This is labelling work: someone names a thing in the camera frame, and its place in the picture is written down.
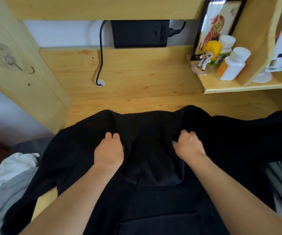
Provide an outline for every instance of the white bottle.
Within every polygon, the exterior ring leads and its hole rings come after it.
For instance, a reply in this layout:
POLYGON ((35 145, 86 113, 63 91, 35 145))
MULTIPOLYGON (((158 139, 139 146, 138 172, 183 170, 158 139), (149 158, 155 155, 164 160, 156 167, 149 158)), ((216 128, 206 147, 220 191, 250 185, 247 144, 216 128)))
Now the white bottle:
POLYGON ((219 67, 224 59, 230 55, 230 53, 233 51, 232 46, 236 42, 236 39, 230 35, 221 35, 218 42, 222 45, 222 51, 215 60, 208 64, 212 68, 219 67))
POLYGON ((220 80, 231 81, 236 78, 245 66, 245 60, 250 56, 251 52, 243 47, 236 47, 230 56, 226 57, 216 72, 216 76, 220 80))

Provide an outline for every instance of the framed picture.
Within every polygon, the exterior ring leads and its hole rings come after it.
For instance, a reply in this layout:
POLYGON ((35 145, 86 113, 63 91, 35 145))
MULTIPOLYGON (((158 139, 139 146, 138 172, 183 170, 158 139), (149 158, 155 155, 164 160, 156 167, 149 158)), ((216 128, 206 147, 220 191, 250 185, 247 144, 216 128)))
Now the framed picture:
POLYGON ((204 44, 231 35, 246 0, 205 0, 191 61, 199 60, 204 44))

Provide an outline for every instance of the power cord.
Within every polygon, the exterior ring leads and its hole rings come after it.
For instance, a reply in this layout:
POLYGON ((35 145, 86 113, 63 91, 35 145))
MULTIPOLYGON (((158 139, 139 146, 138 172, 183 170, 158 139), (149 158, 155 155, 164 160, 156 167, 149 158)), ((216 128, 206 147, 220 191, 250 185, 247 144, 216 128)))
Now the power cord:
MULTIPOLYGON (((101 51, 101 65, 100 65, 100 69, 97 73, 97 77, 96 77, 96 85, 97 86, 103 86, 102 84, 98 84, 97 81, 99 79, 99 76, 100 76, 100 72, 102 70, 102 67, 103 67, 103 46, 102 46, 102 30, 103 30, 103 27, 104 27, 104 24, 106 23, 107 21, 103 21, 102 25, 101 25, 101 28, 100 28, 100 51, 101 51)), ((186 26, 186 22, 187 21, 184 21, 183 22, 183 25, 181 27, 180 30, 174 30, 173 28, 169 28, 169 33, 168 33, 168 37, 171 37, 175 34, 179 34, 181 31, 183 31, 184 27, 186 26)))
POLYGON ((102 67, 103 67, 103 46, 102 46, 102 30, 103 30, 103 27, 104 27, 104 24, 106 23, 107 21, 103 21, 102 25, 101 25, 101 28, 100 28, 100 51, 101 51, 101 66, 100 66, 100 69, 99 69, 99 72, 97 73, 97 77, 96 77, 96 85, 97 86, 103 86, 102 84, 98 84, 97 81, 99 79, 99 76, 100 76, 100 72, 102 70, 102 67))
POLYGON ((181 31, 183 31, 184 27, 186 26, 187 21, 183 22, 183 25, 180 30, 174 30, 173 28, 169 28, 168 37, 172 37, 175 34, 179 34, 181 31))

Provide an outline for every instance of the white wall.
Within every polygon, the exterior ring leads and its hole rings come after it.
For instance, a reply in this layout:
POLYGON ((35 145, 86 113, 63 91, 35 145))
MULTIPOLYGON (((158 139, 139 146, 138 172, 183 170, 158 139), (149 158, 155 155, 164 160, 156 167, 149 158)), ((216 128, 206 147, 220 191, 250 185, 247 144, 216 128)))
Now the white wall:
MULTIPOLYGON (((97 47, 100 46, 102 21, 24 21, 40 47, 97 47)), ((180 29, 183 20, 171 20, 170 27, 180 29)), ((184 30, 168 38, 167 45, 194 44, 199 20, 188 20, 184 30)), ((102 42, 113 47, 111 22, 104 25, 102 42)))
POLYGON ((13 146, 50 136, 52 132, 0 92, 0 144, 13 146))
MULTIPOLYGON (((98 47, 102 21, 25 21, 40 47, 98 47)), ((198 20, 188 20, 184 30, 168 38, 167 45, 194 44, 198 20)), ((171 20, 170 27, 180 29, 182 20, 171 20)), ((103 45, 113 47, 111 23, 103 29, 103 45)), ((52 133, 0 92, 0 143, 12 146, 52 133)))

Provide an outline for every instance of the wooden shelf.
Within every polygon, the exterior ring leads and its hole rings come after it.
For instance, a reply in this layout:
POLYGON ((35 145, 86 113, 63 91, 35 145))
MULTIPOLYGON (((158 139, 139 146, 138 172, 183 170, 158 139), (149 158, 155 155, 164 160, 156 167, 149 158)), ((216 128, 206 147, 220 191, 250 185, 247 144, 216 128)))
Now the wooden shelf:
MULTIPOLYGON (((197 63, 198 61, 190 61, 190 55, 186 55, 186 58, 190 64, 197 63)), ((210 68, 210 73, 208 75, 197 75, 195 72, 193 74, 197 77, 203 86, 203 93, 222 93, 222 92, 234 92, 234 91, 247 91, 247 90, 267 90, 267 89, 279 89, 282 88, 282 82, 278 81, 276 77, 272 77, 269 82, 266 83, 255 83, 252 82, 249 86, 241 86, 235 79, 233 81, 222 81, 216 76, 216 71, 218 68, 210 68)))

